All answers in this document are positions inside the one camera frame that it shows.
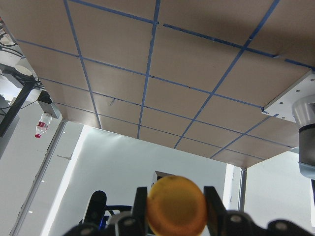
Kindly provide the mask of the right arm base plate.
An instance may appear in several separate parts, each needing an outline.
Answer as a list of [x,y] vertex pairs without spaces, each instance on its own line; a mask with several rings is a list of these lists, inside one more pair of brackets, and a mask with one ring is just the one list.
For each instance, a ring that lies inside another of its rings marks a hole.
[[262,112],[298,124],[299,127],[315,122],[315,72],[309,71],[269,102]]

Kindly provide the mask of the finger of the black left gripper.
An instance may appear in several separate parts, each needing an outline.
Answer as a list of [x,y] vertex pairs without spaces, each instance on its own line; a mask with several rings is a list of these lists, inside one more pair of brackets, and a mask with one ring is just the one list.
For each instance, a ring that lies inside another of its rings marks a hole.
[[88,202],[87,209],[83,217],[83,223],[101,226],[103,217],[105,216],[106,202],[106,193],[101,190],[95,191]]

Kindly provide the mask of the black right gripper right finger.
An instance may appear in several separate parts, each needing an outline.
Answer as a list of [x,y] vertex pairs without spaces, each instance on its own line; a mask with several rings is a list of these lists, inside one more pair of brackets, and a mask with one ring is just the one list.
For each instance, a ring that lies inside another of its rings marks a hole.
[[205,186],[203,192],[206,199],[208,231],[221,231],[226,208],[215,187]]

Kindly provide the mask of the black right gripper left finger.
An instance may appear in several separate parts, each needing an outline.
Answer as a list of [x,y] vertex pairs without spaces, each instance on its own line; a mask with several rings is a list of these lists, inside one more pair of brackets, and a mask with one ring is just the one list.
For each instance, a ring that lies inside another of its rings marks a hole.
[[136,189],[134,204],[132,208],[132,216],[136,219],[137,227],[141,236],[148,233],[148,224],[146,221],[146,205],[147,205],[147,187],[138,187]]

